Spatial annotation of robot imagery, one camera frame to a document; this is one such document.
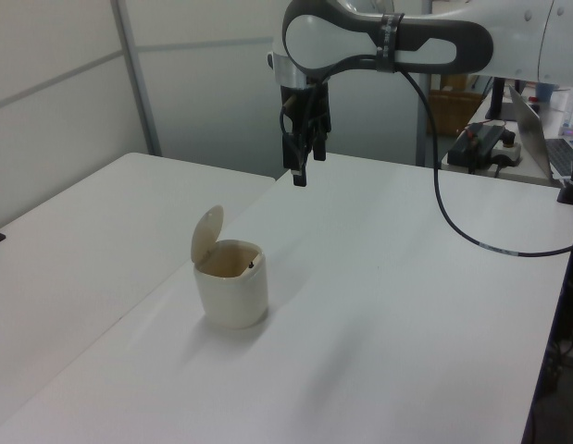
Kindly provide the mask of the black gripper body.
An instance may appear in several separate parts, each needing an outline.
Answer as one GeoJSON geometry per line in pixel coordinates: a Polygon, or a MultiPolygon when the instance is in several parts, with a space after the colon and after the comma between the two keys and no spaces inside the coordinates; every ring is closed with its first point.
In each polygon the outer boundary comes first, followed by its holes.
{"type": "MultiPolygon", "coordinates": [[[[281,104],[285,107],[284,114],[287,117],[286,130],[290,133],[301,132],[307,103],[314,90],[314,85],[305,89],[280,86],[281,104]]],[[[309,130],[315,124],[319,124],[322,131],[331,132],[329,86],[327,83],[318,87],[318,92],[311,106],[308,124],[309,130]]]]}

